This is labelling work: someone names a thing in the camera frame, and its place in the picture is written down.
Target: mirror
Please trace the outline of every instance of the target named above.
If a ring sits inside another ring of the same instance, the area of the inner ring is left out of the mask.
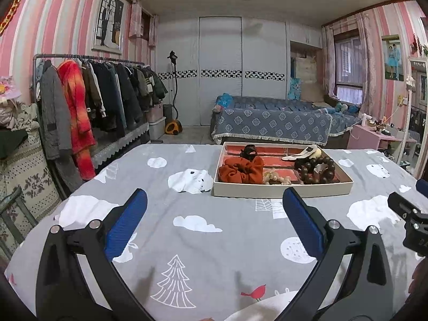
[[[410,163],[407,171],[414,178],[419,179],[426,164],[426,158],[422,156],[422,151],[425,150],[428,135],[428,130],[425,128],[428,102],[428,66],[427,60],[423,58],[409,58],[409,63],[410,75],[413,79],[411,82],[414,86],[407,84],[407,88],[411,90],[409,93],[411,103],[407,107],[409,124],[402,161]]]

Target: bed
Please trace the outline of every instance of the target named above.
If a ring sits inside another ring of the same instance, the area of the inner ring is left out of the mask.
[[[233,97],[231,106],[213,111],[211,137],[217,144],[233,137],[325,146],[329,137],[341,136],[361,123],[356,114],[316,110],[305,101]]]
[[[134,148],[82,185],[29,233],[16,249],[6,277],[34,312],[38,264],[50,227],[59,223],[67,224],[65,229],[82,228],[112,206],[123,205],[136,188],[142,188],[148,194],[148,209],[113,264],[148,312],[156,320],[171,321],[210,317],[244,321],[250,315],[251,320],[274,320],[316,261],[302,250],[280,200],[218,198],[207,192],[220,151],[221,146],[209,145]],[[404,221],[387,208],[386,199],[396,191],[426,211],[426,198],[415,190],[412,176],[377,151],[326,152],[351,176],[353,188],[346,196],[305,201],[346,228],[380,227],[394,283],[394,310],[398,310],[408,296],[418,257],[403,247]],[[201,171],[200,186],[174,183],[170,188],[170,177],[185,174],[189,168]],[[333,301],[346,263],[342,262],[342,273],[323,305]],[[81,264],[89,276],[87,263]],[[163,294],[170,287],[165,281],[169,282],[172,266],[181,267],[180,283],[185,287],[177,292],[177,299]],[[88,284],[95,300],[105,305],[93,280]],[[253,298],[252,292],[263,285],[264,293]]]

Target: tiled floor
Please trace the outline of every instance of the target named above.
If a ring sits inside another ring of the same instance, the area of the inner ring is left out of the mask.
[[[209,126],[183,127],[183,132],[177,136],[164,134],[160,138],[164,144],[215,144],[210,137]]]

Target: metal screw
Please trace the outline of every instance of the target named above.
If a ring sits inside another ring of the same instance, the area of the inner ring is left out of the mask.
[[[379,229],[377,229],[377,227],[376,227],[376,226],[370,226],[370,227],[369,227],[369,231],[370,231],[370,233],[372,233],[372,234],[377,234],[377,233],[379,233]]]
[[[51,233],[52,233],[52,234],[56,234],[56,233],[58,233],[60,228],[61,228],[61,227],[60,227],[59,225],[54,225],[54,226],[52,226],[52,227],[51,227]]]
[[[340,227],[340,223],[338,221],[336,221],[336,220],[331,220],[331,221],[328,222],[328,226],[331,229],[338,229]]]
[[[100,220],[92,220],[89,223],[89,227],[92,228],[92,229],[97,229],[97,228],[99,228],[99,226],[101,226],[101,221]]]

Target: striped wallpaper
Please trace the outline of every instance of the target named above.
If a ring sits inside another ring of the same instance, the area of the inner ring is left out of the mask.
[[[416,1],[397,2],[389,5],[376,7],[365,11],[369,16],[371,35],[376,67],[376,93],[375,108],[373,116],[382,118],[389,117],[397,109],[398,95],[407,97],[405,82],[385,79],[384,54],[382,51],[382,36],[400,35],[402,44],[402,61],[404,67],[404,79],[408,73],[407,58],[419,57],[419,54],[410,54],[410,44],[413,42],[413,34],[419,36],[422,44],[428,44],[424,28],[419,20],[425,17]],[[357,29],[355,16],[342,19],[333,24],[333,33]],[[398,108],[391,122],[398,127],[404,127],[406,121],[407,106]]]
[[[141,61],[151,52],[142,38],[129,39],[131,4],[127,5],[122,56],[91,51],[99,0],[21,0],[0,37],[0,76],[12,75],[25,102],[30,102],[32,59],[36,53],[72,53]],[[61,60],[53,63],[59,65]]]

